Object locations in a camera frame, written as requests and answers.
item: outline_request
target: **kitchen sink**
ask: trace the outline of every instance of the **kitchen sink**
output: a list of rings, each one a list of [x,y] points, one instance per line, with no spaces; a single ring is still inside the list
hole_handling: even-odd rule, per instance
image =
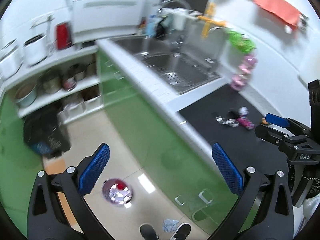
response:
[[[182,49],[179,52],[171,52],[165,41],[145,36],[128,36],[112,40],[157,73],[179,94],[220,77],[215,73],[217,63],[210,58],[197,57],[195,50]]]

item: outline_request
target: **black shoe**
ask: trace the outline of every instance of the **black shoe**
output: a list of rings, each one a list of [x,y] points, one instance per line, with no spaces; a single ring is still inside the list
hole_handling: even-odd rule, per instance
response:
[[[156,234],[156,231],[150,224],[143,224],[140,227],[140,233],[145,240],[158,240],[159,237]]]
[[[169,240],[186,240],[191,232],[191,226],[188,223],[182,223],[178,226],[175,233],[171,236]]]

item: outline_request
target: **black mat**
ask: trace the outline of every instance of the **black mat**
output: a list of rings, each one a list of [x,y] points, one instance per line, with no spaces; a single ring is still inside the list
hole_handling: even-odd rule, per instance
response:
[[[207,140],[209,144],[218,142],[231,160],[237,158],[244,170],[253,166],[265,174],[274,174],[278,170],[288,171],[287,157],[278,147],[259,140],[254,130],[221,125],[216,121],[216,113],[229,117],[228,111],[246,106],[248,118],[254,123],[261,123],[262,114],[239,93],[224,85],[215,92],[198,100],[180,111],[180,114]]]

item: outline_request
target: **hanging towel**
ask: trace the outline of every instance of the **hanging towel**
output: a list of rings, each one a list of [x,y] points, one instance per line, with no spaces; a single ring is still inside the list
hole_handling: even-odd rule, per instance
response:
[[[253,0],[262,9],[279,17],[292,30],[298,27],[300,12],[285,0]]]

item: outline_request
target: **blue cloth on floor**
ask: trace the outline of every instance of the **blue cloth on floor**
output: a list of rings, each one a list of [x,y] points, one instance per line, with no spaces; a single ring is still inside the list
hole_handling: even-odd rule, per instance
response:
[[[178,228],[179,220],[173,220],[173,219],[165,219],[163,220],[163,231],[166,233],[173,233]]]

